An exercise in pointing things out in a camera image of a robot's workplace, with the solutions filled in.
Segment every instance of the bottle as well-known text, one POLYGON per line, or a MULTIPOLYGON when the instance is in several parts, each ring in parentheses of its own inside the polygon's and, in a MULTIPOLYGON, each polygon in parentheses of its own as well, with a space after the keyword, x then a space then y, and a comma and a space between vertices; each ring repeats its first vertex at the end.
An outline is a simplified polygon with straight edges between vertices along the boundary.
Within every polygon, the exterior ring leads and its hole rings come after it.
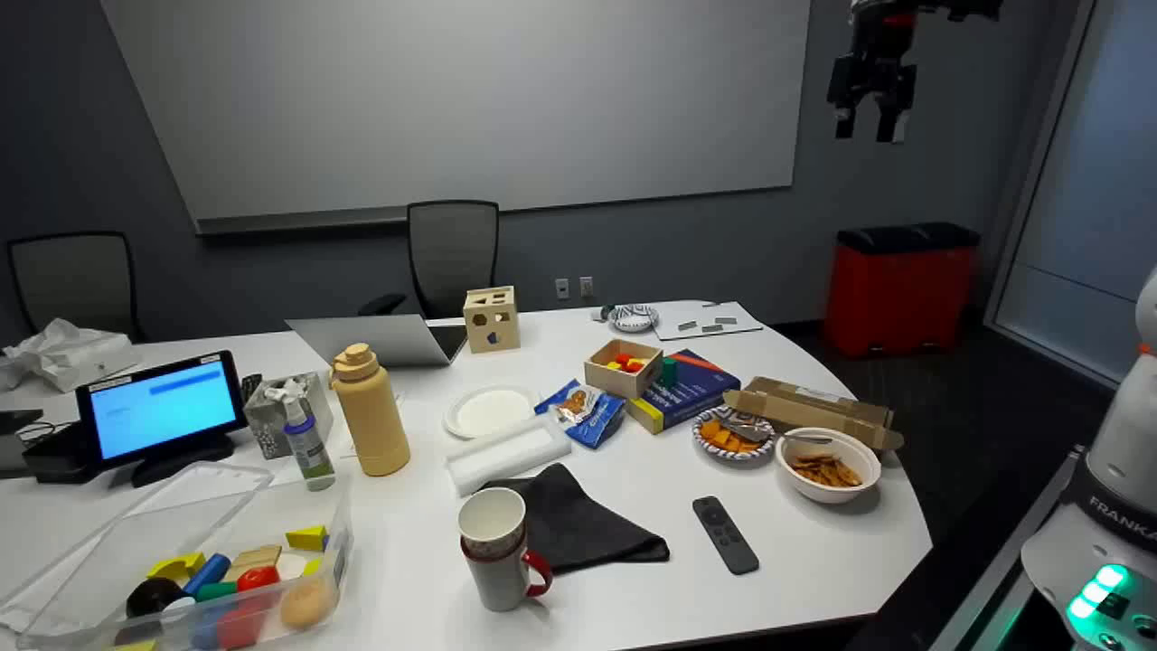
POLYGON ((326 492, 333 484, 333 464, 326 457, 326 442, 319 436, 315 412, 303 399, 282 399, 285 410, 285 436, 296 457, 299 476, 310 492, 326 492))
POLYGON ((333 389, 352 422, 363 475, 386 476, 408 464, 392 372, 366 345, 352 345, 333 360, 333 389))

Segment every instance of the trash can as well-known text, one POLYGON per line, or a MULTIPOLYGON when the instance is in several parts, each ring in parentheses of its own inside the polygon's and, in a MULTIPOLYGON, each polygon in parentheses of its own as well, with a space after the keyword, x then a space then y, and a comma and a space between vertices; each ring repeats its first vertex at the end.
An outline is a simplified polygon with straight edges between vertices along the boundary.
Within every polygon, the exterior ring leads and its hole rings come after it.
POLYGON ((840 231, 824 339, 840 354, 951 346, 981 236, 957 224, 840 231))

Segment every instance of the office chair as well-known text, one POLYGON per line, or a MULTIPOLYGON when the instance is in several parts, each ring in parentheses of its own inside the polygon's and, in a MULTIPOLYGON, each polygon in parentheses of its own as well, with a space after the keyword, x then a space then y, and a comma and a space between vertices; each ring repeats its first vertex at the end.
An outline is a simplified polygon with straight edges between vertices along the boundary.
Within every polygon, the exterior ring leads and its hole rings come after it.
POLYGON ((50 317, 68 317, 145 339, 135 253, 122 231, 10 240, 8 263, 28 333, 40 333, 50 317))
MULTIPOLYGON (((438 197, 408 202, 408 271, 419 311, 427 317, 463 313, 468 288, 497 284, 499 261, 499 202, 438 197)), ((363 313, 386 313, 402 302, 386 292, 363 307, 363 313)))

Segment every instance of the handle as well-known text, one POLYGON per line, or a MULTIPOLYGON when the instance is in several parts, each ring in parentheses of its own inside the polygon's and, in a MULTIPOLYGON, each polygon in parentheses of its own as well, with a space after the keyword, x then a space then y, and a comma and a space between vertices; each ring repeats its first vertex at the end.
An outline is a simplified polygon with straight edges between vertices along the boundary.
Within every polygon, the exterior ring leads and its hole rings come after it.
POLYGON ((537 598, 544 598, 544 592, 551 590, 552 569, 546 564, 546 556, 538 556, 538 554, 532 554, 532 550, 525 550, 522 559, 525 559, 532 570, 538 570, 538 578, 544 578, 538 586, 527 586, 527 598, 537 599, 537 598))

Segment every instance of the floor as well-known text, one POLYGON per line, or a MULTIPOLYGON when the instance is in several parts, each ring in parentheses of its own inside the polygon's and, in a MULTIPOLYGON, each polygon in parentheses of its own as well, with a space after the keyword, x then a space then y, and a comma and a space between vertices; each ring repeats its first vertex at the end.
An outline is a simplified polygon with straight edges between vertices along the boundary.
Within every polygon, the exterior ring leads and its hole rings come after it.
POLYGON ((869 622, 714 648, 928 648, 1065 457, 1095 436, 1112 389, 981 320, 951 351, 889 357, 840 357, 819 325, 781 333, 856 399, 897 410, 897 431, 908 435, 899 460, 938 550, 869 622))

